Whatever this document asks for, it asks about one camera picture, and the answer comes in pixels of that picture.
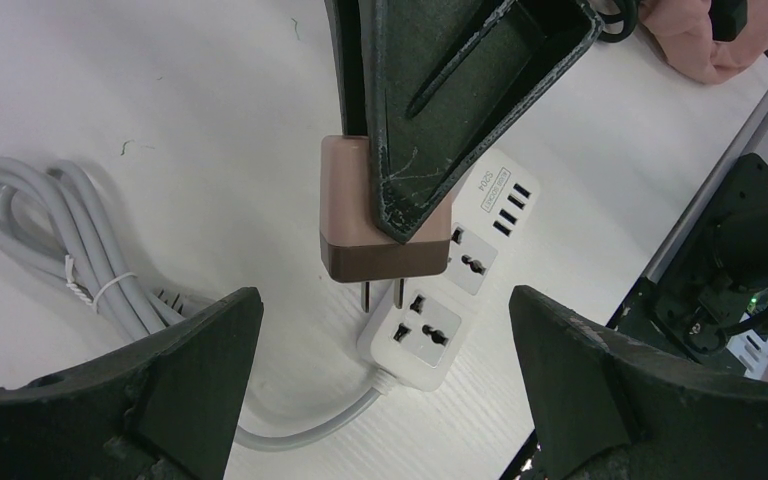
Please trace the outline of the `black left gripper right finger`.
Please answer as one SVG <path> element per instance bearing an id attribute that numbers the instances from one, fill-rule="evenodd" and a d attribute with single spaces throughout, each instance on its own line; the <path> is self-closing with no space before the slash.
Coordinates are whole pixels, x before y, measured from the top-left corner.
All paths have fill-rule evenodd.
<path id="1" fill-rule="evenodd" d="M 678 358 L 529 286 L 509 300 L 536 445 L 523 479 L 768 479 L 768 383 Z"/>

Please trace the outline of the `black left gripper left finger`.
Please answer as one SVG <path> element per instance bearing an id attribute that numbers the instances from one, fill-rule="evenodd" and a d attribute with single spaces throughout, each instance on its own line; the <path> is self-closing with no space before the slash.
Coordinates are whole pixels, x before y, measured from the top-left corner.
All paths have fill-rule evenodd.
<path id="1" fill-rule="evenodd" d="M 264 306 L 240 289 L 109 354 L 0 388 L 0 479 L 220 479 Z"/>

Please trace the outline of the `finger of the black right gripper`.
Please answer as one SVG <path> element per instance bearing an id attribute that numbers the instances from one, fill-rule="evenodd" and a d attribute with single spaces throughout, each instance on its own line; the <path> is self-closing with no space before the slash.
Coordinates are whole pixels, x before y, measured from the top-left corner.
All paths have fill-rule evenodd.
<path id="1" fill-rule="evenodd" d="M 400 243 L 603 28 L 587 1 L 364 1 L 360 18 L 376 221 Z"/>
<path id="2" fill-rule="evenodd" d="M 356 0 L 324 1 L 344 136 L 367 136 L 366 96 L 362 56 L 361 20 Z"/>

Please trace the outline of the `pink adapter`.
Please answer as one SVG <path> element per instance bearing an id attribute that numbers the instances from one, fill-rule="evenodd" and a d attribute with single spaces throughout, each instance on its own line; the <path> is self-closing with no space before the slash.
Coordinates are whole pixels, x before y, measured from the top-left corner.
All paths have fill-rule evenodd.
<path id="1" fill-rule="evenodd" d="M 399 244 L 377 228 L 370 187 L 369 140 L 326 136 L 321 142 L 320 253 L 330 278 L 361 285 L 371 309 L 371 283 L 438 275 L 449 261 L 453 196 L 447 195 L 417 234 Z"/>

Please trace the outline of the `white power strip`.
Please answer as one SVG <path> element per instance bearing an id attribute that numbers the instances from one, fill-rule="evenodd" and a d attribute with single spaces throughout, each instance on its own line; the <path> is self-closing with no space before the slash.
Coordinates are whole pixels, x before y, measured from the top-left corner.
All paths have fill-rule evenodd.
<path id="1" fill-rule="evenodd" d="M 375 369 L 372 390 L 401 384 L 432 392 L 443 383 L 479 312 L 523 242 L 540 185 L 519 162 L 488 150 L 465 176 L 452 207 L 446 270 L 390 287 L 357 341 Z"/>

